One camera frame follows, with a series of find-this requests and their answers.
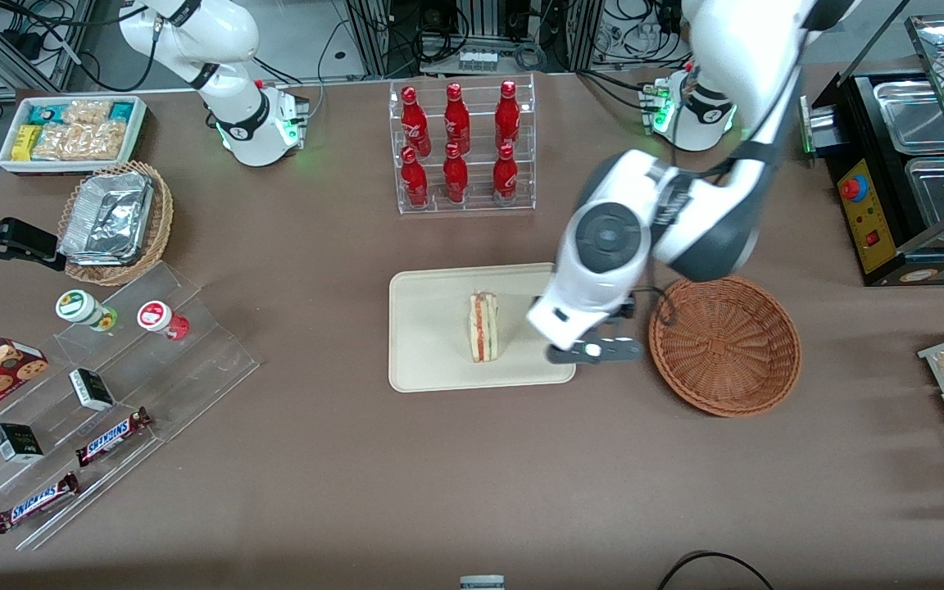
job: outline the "red switch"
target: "red switch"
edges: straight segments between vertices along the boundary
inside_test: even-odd
[[[847,201],[858,197],[858,193],[862,190],[861,184],[858,183],[858,180],[849,179],[844,180],[843,184],[840,184],[840,197],[846,198]]]

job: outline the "brown wicker basket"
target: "brown wicker basket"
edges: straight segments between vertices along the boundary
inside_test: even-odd
[[[124,172],[141,172],[155,180],[155,194],[152,198],[151,212],[147,214],[147,230],[142,245],[141,257],[129,266],[79,266],[68,262],[64,272],[72,279],[82,280],[84,283],[100,284],[103,287],[117,287],[120,284],[130,283],[143,273],[148,272],[155,262],[162,258],[162,251],[170,239],[170,224],[173,223],[173,197],[170,187],[166,186],[162,176],[154,168],[141,161],[127,161],[126,164],[112,166],[104,170],[93,172],[94,176],[121,175]],[[64,206],[64,214],[57,224],[57,239],[63,238],[64,230],[68,227],[71,218],[71,208],[75,205],[75,197],[79,194],[79,187],[71,191],[71,198]]]
[[[682,399],[711,414],[745,417],[789,396],[801,373],[801,343],[789,314],[763,288],[738,277],[679,280],[666,296],[651,314],[648,339],[655,365]]]

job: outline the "yellow control panel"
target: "yellow control panel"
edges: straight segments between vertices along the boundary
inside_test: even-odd
[[[843,214],[851,226],[862,269],[866,273],[873,272],[894,258],[896,249],[865,160],[851,168],[836,188],[840,191]]]

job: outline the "table surface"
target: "table surface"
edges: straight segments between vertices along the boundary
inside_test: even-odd
[[[836,69],[810,68],[810,88]],[[0,538],[0,585],[643,588],[716,549],[780,588],[944,587],[944,406],[915,357],[944,341],[944,288],[861,287],[824,166],[783,165],[739,273],[801,335],[801,380],[770,414],[703,415],[649,359],[562,385],[390,388],[394,274],[551,261],[597,161],[668,157],[581,79],[535,82],[538,208],[468,218],[396,212],[387,83],[330,86],[307,149],[263,169],[221,149],[197,94],[146,94],[138,155],[176,200],[166,259],[265,364],[42,549]],[[0,217],[55,228],[74,186],[3,173]],[[73,287],[0,264],[0,336],[60,331],[50,306]],[[694,583],[752,580],[698,563],[671,587]]]

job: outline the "clear acrylic display stand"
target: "clear acrylic display stand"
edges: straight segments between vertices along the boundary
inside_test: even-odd
[[[520,104],[520,139],[516,142],[513,160],[520,172],[516,176],[516,198],[512,205],[498,206],[494,202],[494,163],[497,146],[494,141],[494,111],[502,95],[502,82],[516,83],[516,101]],[[461,93],[468,105],[472,126],[472,149],[465,154],[469,169],[469,194],[462,205],[454,205],[446,195],[443,162],[447,132],[443,127],[443,112],[447,108],[447,84],[450,79],[418,79],[416,82],[393,82],[390,87],[388,110],[389,127],[393,137],[393,167],[396,168],[396,195],[400,213],[488,212],[534,209],[537,202],[535,160],[537,157],[534,113],[534,78],[531,75],[510,77],[482,77],[460,79]],[[417,90],[417,102],[428,117],[428,135],[432,152],[420,158],[428,176],[428,206],[413,209],[403,189],[400,170],[403,161],[400,150],[406,145],[403,134],[403,101],[398,94],[404,86]]]
[[[38,462],[7,463],[0,455],[0,511],[8,511],[74,471],[82,493],[57,501],[4,534],[16,549],[36,549],[74,519],[125,474],[194,422],[259,363],[195,298],[198,287],[165,262],[105,300],[119,312],[109,332],[72,325],[41,346],[46,373],[4,400],[0,422],[26,424],[45,453]],[[152,299],[188,318],[190,332],[168,340],[136,324],[139,307]],[[68,374],[75,367],[95,370],[116,405],[91,411],[79,405]],[[154,423],[126,439],[115,451],[79,468],[75,449],[145,406]]]

